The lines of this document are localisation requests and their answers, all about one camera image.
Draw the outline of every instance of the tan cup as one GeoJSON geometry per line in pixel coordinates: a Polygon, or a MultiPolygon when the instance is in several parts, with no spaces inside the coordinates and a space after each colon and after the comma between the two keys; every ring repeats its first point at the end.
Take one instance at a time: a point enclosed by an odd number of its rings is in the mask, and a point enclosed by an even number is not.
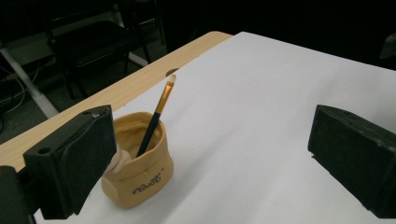
{"type": "Polygon", "coordinates": [[[174,164],[166,132],[159,121],[144,154],[136,153],[152,115],[137,112],[114,120],[118,151],[102,176],[102,190],[117,206],[136,206],[162,189],[171,178],[174,164]]]}

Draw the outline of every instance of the chair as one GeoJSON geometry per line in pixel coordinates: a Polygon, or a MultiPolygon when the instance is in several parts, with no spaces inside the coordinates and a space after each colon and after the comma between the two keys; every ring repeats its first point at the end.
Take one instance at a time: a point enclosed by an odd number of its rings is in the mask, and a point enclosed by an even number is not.
{"type": "Polygon", "coordinates": [[[75,98],[73,82],[81,95],[88,97],[79,81],[87,73],[121,59],[125,61],[126,73],[129,53],[133,49],[143,48],[146,61],[150,63],[135,19],[134,0],[36,0],[36,6],[43,18],[48,45],[63,69],[70,98],[75,98]],[[98,15],[117,13],[115,9],[120,10],[123,25],[115,20],[97,20],[98,15]],[[63,33],[57,29],[61,26],[66,30],[63,33]]]}

